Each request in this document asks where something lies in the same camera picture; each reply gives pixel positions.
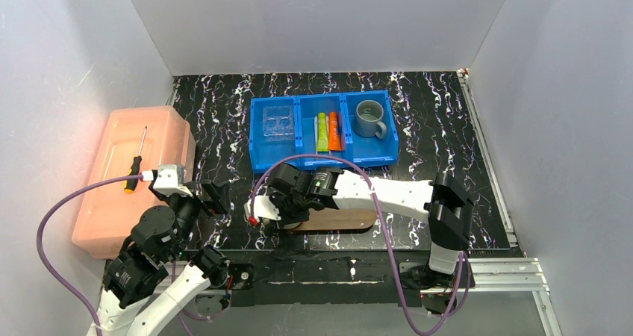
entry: blue plastic bin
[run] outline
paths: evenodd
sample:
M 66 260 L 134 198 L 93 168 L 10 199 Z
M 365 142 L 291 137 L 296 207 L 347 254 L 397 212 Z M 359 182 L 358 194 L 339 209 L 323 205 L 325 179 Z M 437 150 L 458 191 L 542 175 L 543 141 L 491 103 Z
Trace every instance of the blue plastic bin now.
M 389 129 L 384 139 L 358 136 L 352 130 L 356 107 L 367 99 L 377 101 L 384 109 L 383 122 Z M 264 136 L 264 108 L 278 106 L 294 107 L 294 138 L 288 140 L 266 140 Z M 314 153 L 314 117 L 323 112 L 341 113 L 343 125 L 340 133 L 342 152 L 331 155 L 353 161 L 361 167 L 379 167 L 398 161 L 398 132 L 391 112 L 387 91 L 357 93 L 329 93 L 295 97 L 271 97 L 251 100 L 251 130 L 249 132 L 249 153 L 254 173 L 263 173 L 275 162 L 291 155 Z M 345 167 L 342 163 L 325 159 L 306 158 L 291 162 L 300 169 L 314 170 L 318 167 Z

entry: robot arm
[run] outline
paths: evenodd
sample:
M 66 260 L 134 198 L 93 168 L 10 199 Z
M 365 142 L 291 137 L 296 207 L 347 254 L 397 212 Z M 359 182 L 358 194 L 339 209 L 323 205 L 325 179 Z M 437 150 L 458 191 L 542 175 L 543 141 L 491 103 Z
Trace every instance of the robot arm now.
M 433 181 L 394 181 L 370 178 L 382 211 L 428 224 L 431 232 L 431 270 L 452 275 L 460 252 L 468 249 L 473 200 L 446 173 Z M 266 193 L 255 197 L 255 214 L 245 209 L 251 223 L 273 220 L 281 228 L 309 219 L 309 209 L 374 209 L 372 192 L 360 175 L 321 167 L 312 175 L 282 164 L 266 183 Z
M 104 336 L 158 335 L 163 327 L 200 291 L 220 287 L 228 275 L 225 256 L 205 246 L 183 273 L 143 312 L 156 286 L 168 276 L 164 263 L 176 261 L 190 240 L 201 212 L 225 214 L 220 186 L 203 181 L 208 199 L 193 193 L 194 184 L 184 184 L 182 166 L 165 165 L 143 172 L 150 190 L 168 206 L 148 209 L 126 238 L 121 253 L 106 269 L 97 314 Z M 87 333 L 96 335 L 92 325 Z

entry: yellow and black screwdriver handle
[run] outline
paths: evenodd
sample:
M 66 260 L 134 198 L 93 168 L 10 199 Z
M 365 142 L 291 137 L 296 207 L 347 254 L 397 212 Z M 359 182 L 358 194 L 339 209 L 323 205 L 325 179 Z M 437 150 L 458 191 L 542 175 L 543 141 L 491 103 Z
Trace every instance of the yellow and black screwdriver handle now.
M 137 175 L 140 173 L 140 162 L 142 158 L 141 156 L 136 156 L 132 160 L 132 167 L 130 167 L 130 174 L 128 175 Z M 126 193 L 132 193 L 135 189 L 137 189 L 138 179 L 132 179 L 125 181 L 125 187 L 123 188 Z

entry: cup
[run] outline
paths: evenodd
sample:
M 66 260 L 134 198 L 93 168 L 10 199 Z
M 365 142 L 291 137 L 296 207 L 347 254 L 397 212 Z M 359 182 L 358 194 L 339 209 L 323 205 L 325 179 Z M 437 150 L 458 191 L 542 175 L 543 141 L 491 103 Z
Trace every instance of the cup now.
M 361 137 L 387 136 L 387 126 L 382 122 L 384 110 L 376 101 L 362 101 L 356 107 L 356 115 L 352 128 Z

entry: wooden cutting board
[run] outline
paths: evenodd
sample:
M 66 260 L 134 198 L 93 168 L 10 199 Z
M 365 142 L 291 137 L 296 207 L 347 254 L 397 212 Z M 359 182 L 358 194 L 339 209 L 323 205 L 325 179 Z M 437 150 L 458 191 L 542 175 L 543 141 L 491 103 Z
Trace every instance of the wooden cutting board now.
M 373 209 L 323 209 L 310 211 L 310 220 L 288 231 L 330 231 L 370 228 L 376 221 Z

